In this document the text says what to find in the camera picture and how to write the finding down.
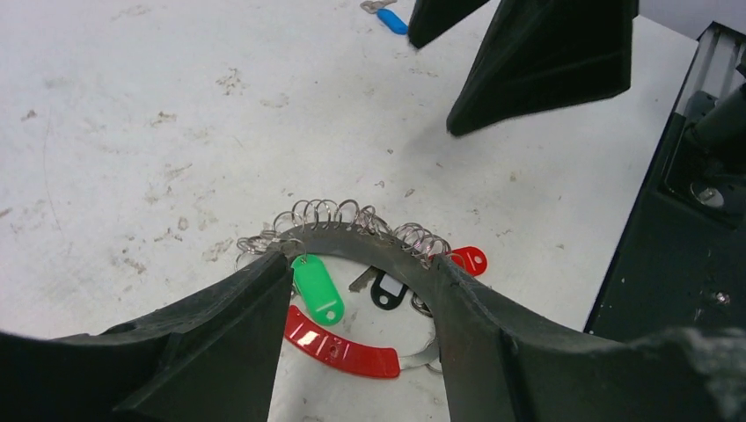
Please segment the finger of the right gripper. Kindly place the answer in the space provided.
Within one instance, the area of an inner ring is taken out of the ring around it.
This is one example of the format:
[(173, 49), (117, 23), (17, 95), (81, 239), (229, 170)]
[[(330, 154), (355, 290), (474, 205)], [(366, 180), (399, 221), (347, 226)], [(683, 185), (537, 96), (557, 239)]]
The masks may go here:
[(416, 49), (435, 40), (488, 0), (417, 0), (408, 23), (407, 38)]
[(612, 98), (632, 79), (635, 1), (503, 1), (446, 120), (463, 136)]

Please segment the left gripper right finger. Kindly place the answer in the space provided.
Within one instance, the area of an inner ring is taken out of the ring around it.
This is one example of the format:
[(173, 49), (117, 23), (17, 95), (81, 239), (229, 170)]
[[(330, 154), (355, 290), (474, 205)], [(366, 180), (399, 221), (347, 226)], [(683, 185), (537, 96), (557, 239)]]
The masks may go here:
[(447, 258), (431, 309), (454, 421), (742, 421), (745, 334), (675, 328), (629, 342), (575, 331)]

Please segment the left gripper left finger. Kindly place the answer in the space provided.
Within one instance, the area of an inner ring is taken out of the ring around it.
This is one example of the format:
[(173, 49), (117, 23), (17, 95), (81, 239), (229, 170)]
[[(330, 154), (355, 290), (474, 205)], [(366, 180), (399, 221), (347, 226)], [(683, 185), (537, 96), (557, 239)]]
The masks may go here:
[(99, 335), (1, 336), (4, 421), (264, 421), (292, 272), (280, 253)]

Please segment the key with green tag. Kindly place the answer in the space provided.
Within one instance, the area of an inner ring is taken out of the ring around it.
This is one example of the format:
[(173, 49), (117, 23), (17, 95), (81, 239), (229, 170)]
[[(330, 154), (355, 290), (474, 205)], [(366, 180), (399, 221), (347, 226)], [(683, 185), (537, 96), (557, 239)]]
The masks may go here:
[(291, 263), (294, 284), (311, 319), (331, 326), (344, 317), (345, 305), (324, 262), (316, 255), (302, 254)]

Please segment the metal keyring with red handle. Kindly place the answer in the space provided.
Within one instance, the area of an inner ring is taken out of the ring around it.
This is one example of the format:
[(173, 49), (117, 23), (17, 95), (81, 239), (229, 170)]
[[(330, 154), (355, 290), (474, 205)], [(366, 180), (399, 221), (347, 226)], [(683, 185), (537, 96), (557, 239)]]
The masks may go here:
[(309, 357), (373, 379), (395, 379), (418, 367), (440, 370), (435, 333), (417, 352), (403, 354), (330, 330), (351, 322), (347, 300), (361, 292), (382, 311), (409, 301), (415, 312), (432, 317), (413, 284), (427, 275), (435, 258), (455, 256), (450, 243), (432, 230), (416, 222), (391, 226), (375, 206), (357, 200), (298, 200), (259, 234), (240, 237), (236, 246), (237, 264), (274, 251), (289, 257), (294, 278), (284, 338)]

